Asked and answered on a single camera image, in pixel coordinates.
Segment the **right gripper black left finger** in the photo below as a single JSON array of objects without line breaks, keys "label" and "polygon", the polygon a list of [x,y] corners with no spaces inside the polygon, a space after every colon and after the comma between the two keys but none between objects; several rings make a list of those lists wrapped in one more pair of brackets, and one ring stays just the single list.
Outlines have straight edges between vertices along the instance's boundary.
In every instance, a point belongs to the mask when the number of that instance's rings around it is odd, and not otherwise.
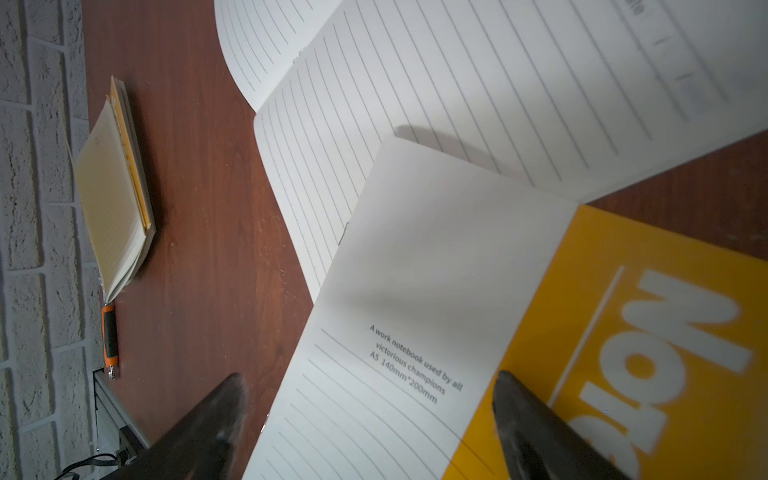
[{"label": "right gripper black left finger", "polygon": [[229,479],[246,418],[244,378],[233,373],[173,428],[109,479]]}]

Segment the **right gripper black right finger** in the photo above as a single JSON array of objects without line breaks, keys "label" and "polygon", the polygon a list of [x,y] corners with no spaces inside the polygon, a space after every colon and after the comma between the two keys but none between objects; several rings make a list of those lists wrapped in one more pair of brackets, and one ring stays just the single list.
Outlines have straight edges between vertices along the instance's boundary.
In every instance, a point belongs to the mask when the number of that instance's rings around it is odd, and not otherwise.
[{"label": "right gripper black right finger", "polygon": [[511,479],[624,479],[511,372],[493,387],[493,413]]}]

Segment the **yellow cover notebook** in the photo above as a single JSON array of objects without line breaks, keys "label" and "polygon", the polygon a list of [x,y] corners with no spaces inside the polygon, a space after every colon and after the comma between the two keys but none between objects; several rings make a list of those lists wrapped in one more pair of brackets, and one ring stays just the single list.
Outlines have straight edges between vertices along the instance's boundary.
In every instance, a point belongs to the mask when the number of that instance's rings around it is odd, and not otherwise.
[{"label": "yellow cover notebook", "polygon": [[137,275],[157,228],[128,93],[115,77],[74,173],[109,304]]},{"label": "yellow cover notebook", "polygon": [[416,143],[376,159],[248,479],[508,479],[502,386],[631,479],[767,475],[767,264]]}]

